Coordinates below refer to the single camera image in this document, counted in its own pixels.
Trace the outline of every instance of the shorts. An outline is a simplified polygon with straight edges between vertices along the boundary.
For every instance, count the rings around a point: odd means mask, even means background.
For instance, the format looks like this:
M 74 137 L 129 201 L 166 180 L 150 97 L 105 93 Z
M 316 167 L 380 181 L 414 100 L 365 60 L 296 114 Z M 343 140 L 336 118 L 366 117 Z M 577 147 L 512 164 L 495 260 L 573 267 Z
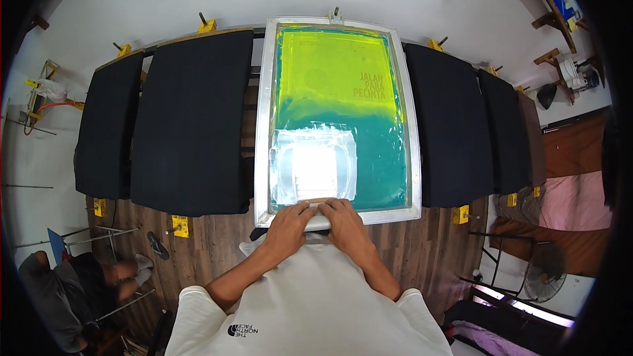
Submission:
M 83 287 L 86 302 L 91 310 L 91 320 L 114 311 L 118 303 L 116 288 L 106 285 L 101 265 L 92 253 L 84 253 L 69 261 Z

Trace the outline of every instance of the white sock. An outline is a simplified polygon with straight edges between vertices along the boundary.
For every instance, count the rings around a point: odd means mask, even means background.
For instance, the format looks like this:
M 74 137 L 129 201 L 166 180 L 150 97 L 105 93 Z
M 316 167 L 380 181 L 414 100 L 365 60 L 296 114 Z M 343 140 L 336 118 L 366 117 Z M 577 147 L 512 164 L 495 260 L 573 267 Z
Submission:
M 150 276 L 152 276 L 152 271 L 149 268 L 144 268 L 138 270 L 138 273 L 136 274 L 136 277 L 134 277 L 134 280 L 136 281 L 136 283 L 138 283 L 138 286 L 140 287 L 149 279 Z
M 138 264 L 139 271 L 141 269 L 152 268 L 154 266 L 154 263 L 152 262 L 152 260 L 143 256 L 140 253 L 136 253 L 136 256 L 134 256 L 134 260 L 136 260 L 136 264 Z

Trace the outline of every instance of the leg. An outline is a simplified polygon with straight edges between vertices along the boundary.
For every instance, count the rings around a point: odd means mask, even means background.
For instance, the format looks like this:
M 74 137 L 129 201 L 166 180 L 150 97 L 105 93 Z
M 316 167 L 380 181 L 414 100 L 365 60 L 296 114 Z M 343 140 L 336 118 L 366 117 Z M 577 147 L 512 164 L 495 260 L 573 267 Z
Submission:
M 135 291 L 139 288 L 138 282 L 133 279 L 127 279 L 122 281 L 116 287 L 118 291 L 118 300 L 123 301 L 126 298 L 130 298 Z
M 108 286 L 115 286 L 120 280 L 130 278 L 138 272 L 136 260 L 121 261 L 115 265 L 101 264 L 101 269 L 106 277 Z

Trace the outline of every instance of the plastic bag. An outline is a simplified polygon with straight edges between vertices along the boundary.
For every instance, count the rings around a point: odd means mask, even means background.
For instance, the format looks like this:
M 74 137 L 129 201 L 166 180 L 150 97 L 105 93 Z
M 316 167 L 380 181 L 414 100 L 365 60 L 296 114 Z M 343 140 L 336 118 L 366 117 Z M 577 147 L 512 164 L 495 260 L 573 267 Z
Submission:
M 48 98 L 56 103 L 64 102 L 66 100 L 68 93 L 66 92 L 66 88 L 60 83 L 47 79 L 37 80 L 37 83 L 36 94 Z

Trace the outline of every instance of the the north face logo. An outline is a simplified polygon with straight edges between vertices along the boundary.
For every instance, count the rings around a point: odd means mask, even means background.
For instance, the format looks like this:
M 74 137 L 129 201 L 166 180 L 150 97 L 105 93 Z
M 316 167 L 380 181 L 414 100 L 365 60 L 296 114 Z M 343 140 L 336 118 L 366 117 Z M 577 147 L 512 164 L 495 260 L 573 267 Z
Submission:
M 252 324 L 231 324 L 228 327 L 228 335 L 232 337 L 246 337 L 247 334 L 257 334 L 258 331 Z

